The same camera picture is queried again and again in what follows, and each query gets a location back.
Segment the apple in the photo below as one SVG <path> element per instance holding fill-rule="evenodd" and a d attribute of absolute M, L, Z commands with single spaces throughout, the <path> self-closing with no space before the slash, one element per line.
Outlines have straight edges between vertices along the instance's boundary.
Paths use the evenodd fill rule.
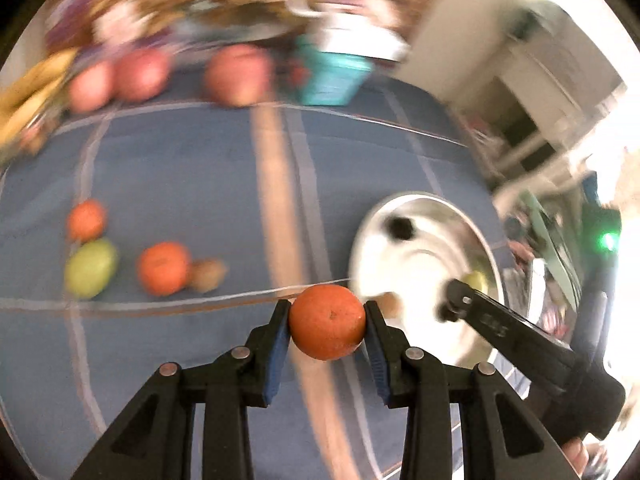
<path fill-rule="evenodd" d="M 137 48 L 116 64 L 117 96 L 128 103 L 141 103 L 164 91 L 171 73 L 170 56 L 159 48 Z"/>
<path fill-rule="evenodd" d="M 85 114 L 102 108 L 113 98 L 115 67 L 111 61 L 101 61 L 79 73 L 69 83 L 69 106 L 75 114 Z"/>
<path fill-rule="evenodd" d="M 81 300 L 102 292 L 118 267 L 118 251 L 106 238 L 81 246 L 66 262 L 65 288 Z"/>
<path fill-rule="evenodd" d="M 272 74 L 273 61 L 267 51 L 236 44 L 214 54 L 205 72 L 204 85 L 213 102 L 244 107 L 264 101 Z"/>

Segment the tangerine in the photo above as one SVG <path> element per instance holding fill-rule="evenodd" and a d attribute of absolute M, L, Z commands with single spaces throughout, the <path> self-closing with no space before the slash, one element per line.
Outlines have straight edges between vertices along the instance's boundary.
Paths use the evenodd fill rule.
<path fill-rule="evenodd" d="M 153 296 L 168 296 L 182 290 L 191 272 L 191 255 L 177 242 L 149 247 L 138 259 L 138 279 Z"/>
<path fill-rule="evenodd" d="M 82 243 L 102 236 L 106 224 L 107 211 L 95 198 L 79 203 L 66 218 L 69 238 Z"/>
<path fill-rule="evenodd" d="M 289 311 L 293 342 L 309 357 L 333 361 L 351 354 L 362 342 L 366 314 L 360 300 L 340 285 L 313 285 Z"/>

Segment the red apple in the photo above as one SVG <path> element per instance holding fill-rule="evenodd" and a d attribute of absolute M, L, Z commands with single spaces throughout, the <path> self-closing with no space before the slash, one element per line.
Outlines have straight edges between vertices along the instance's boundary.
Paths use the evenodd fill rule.
<path fill-rule="evenodd" d="M 237 44 L 223 48 L 211 58 L 204 83 L 213 102 L 243 107 L 265 99 L 272 74 L 273 62 L 267 51 Z"/>
<path fill-rule="evenodd" d="M 69 83 L 69 105 L 76 114 L 102 108 L 113 98 L 115 69 L 111 61 L 101 61 L 83 70 Z"/>
<path fill-rule="evenodd" d="M 169 55 L 158 48 L 137 48 L 116 65 L 116 92 L 120 99 L 141 103 L 161 93 L 169 81 Z"/>

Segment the teal box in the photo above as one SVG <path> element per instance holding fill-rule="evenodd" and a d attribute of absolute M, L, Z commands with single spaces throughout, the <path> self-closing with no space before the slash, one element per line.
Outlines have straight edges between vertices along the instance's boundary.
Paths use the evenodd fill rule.
<path fill-rule="evenodd" d="M 320 52 L 306 36 L 298 38 L 298 55 L 309 70 L 309 79 L 298 91 L 300 104 L 344 106 L 373 70 L 362 56 Z"/>

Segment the yellow fruit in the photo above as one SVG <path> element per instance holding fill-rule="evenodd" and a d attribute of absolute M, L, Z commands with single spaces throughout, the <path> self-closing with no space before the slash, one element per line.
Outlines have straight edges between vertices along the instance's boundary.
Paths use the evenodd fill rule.
<path fill-rule="evenodd" d="M 18 81 L 0 93 L 0 108 L 12 110 L 52 81 L 64 76 L 71 67 L 78 49 L 68 48 L 43 59 Z"/>
<path fill-rule="evenodd" d="M 106 238 L 84 244 L 66 262 L 66 290 L 81 300 L 90 300 L 105 289 L 117 267 L 118 251 Z"/>
<path fill-rule="evenodd" d="M 43 89 L 29 97 L 20 108 L 0 127 L 0 146 L 15 139 L 22 129 L 31 121 L 44 103 L 52 97 L 64 80 L 64 76 L 53 80 Z"/>
<path fill-rule="evenodd" d="M 487 282 L 486 276 L 479 270 L 473 270 L 466 274 L 463 276 L 462 281 L 478 292 L 482 292 L 483 294 L 489 292 L 489 283 Z"/>

